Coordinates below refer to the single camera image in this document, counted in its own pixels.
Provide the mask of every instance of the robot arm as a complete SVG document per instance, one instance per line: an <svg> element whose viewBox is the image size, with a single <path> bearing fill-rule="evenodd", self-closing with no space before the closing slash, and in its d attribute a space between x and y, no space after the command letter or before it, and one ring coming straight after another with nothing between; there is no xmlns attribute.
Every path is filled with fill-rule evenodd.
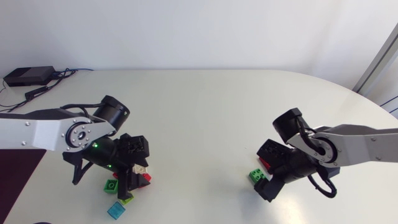
<svg viewBox="0 0 398 224"><path fill-rule="evenodd" d="M0 113L1 149L46 149L78 152L116 129L106 120L63 109L27 114Z"/></svg>
<svg viewBox="0 0 398 224"><path fill-rule="evenodd" d="M84 113L72 113L80 108ZM85 108L98 108L89 115ZM78 184L93 165L118 174L118 198L126 200L128 192L149 185L135 164L147 167L148 142L144 136L116 134L130 111L111 96L96 105L65 105L60 109L38 110L27 114L0 113L0 149L46 149L62 151L63 160L74 165L73 184Z"/></svg>
<svg viewBox="0 0 398 224"><path fill-rule="evenodd" d="M254 189L269 202L284 184L302 177L308 177L317 190L333 198L337 190L330 178L340 173L340 167L367 161L398 162L398 129L350 124L312 129L297 108L279 116L273 125L285 144L292 147L268 139L257 152L272 178L261 179ZM316 172L329 186L329 192L312 178Z"/></svg>

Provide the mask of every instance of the cyan lego brick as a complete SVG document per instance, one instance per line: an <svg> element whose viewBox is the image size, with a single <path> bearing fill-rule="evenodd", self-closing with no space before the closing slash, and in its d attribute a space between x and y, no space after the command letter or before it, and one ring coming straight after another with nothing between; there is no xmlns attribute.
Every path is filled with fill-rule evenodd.
<svg viewBox="0 0 398 224"><path fill-rule="evenodd" d="M112 207L108 210L108 214L112 216L115 220L117 220L126 209L119 203L116 202L112 205Z"/></svg>

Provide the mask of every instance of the metal pole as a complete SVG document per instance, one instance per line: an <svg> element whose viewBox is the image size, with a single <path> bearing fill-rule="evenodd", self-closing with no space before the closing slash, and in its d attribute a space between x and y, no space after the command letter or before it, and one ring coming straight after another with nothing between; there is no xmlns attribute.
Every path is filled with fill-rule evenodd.
<svg viewBox="0 0 398 224"><path fill-rule="evenodd" d="M398 24L387 38L379 53L354 86L353 91L366 96L398 56Z"/></svg>

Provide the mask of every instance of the lime green lego brick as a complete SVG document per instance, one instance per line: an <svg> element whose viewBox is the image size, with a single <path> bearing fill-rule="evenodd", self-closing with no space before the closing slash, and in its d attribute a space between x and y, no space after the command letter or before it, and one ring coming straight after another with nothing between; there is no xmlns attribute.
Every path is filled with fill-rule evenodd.
<svg viewBox="0 0 398 224"><path fill-rule="evenodd" d="M131 198L125 199L125 200L121 200L121 199L120 199L120 202L121 202L123 205L127 205L127 204L128 204L129 202L131 202L133 199L134 199L134 196L132 196Z"/></svg>
<svg viewBox="0 0 398 224"><path fill-rule="evenodd" d="M257 181L259 181L260 179L266 178L266 176L261 172L260 169L255 169L255 170L251 171L249 176L254 184L256 184Z"/></svg>
<svg viewBox="0 0 398 224"><path fill-rule="evenodd" d="M118 180L107 180L104 191L108 194L116 194L118 192Z"/></svg>

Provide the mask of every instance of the white table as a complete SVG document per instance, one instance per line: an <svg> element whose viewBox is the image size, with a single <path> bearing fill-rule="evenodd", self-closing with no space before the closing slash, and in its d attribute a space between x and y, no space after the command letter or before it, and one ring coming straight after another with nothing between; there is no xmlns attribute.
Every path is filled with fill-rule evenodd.
<svg viewBox="0 0 398 224"><path fill-rule="evenodd" d="M12 102L27 90L11 90ZM302 179L269 203L248 179L251 170L263 169L259 147L268 138L282 142L272 121L291 108L298 107L311 127L398 127L389 113L341 86L273 70L78 72L16 112L97 103L104 95L131 110L118 136L148 139L150 186L132 191L135 199L114 221L106 211L116 195L103 192L112 173L93 166L74 186L72 165L60 152L47 152L6 223L397 222L398 164L343 167L332 179L334 199Z"/></svg>

